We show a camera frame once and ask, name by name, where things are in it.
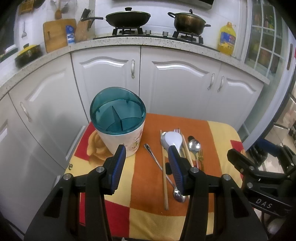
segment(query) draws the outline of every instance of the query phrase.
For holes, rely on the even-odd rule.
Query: table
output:
[[[112,236],[145,240],[179,240],[183,228],[188,199],[178,203],[173,187],[167,181],[169,210],[164,210],[162,172],[144,148],[148,143],[162,162],[160,130],[180,128],[187,138],[194,136],[204,150],[205,173],[220,177],[230,174],[239,187],[240,173],[227,160],[227,151],[235,148],[244,153],[241,140],[231,126],[223,123],[181,117],[147,114],[138,151],[126,158],[118,189],[105,196],[107,218]],[[65,173],[74,176],[87,174],[112,154],[106,148],[92,123],[83,134]],[[81,194],[79,221],[85,225],[84,194]],[[209,196],[207,234],[213,233],[213,194]]]

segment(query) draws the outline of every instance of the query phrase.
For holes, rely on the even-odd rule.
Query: white cabinet door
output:
[[[66,168],[78,137],[88,124],[70,54],[37,69],[18,83],[9,95],[35,139]]]
[[[8,95],[0,101],[0,210],[26,232],[64,169],[37,143]]]
[[[205,119],[231,125],[239,130],[251,112],[263,82],[227,64],[222,64]]]
[[[82,104],[90,120],[91,102],[101,90],[118,86],[139,94],[140,46],[112,46],[72,54]]]
[[[149,113],[203,119],[220,66],[201,55],[142,47],[139,96]]]

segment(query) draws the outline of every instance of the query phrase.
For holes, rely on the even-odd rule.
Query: yellow oil bottle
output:
[[[235,39],[237,35],[232,28],[231,22],[220,29],[220,39],[218,43],[218,50],[221,53],[231,55],[234,49]]]

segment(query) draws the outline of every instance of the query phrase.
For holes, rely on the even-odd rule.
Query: blue and white package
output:
[[[69,44],[75,43],[74,28],[71,25],[66,25],[67,41]]]

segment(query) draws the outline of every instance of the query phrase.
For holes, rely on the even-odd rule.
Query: yellow lid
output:
[[[18,53],[18,56],[21,55],[22,53],[26,52],[27,50],[29,50],[29,49],[35,47],[35,46],[37,46],[37,45],[36,45],[36,44],[34,44],[34,45],[29,45],[29,44],[24,45],[24,49],[21,50],[21,51]]]

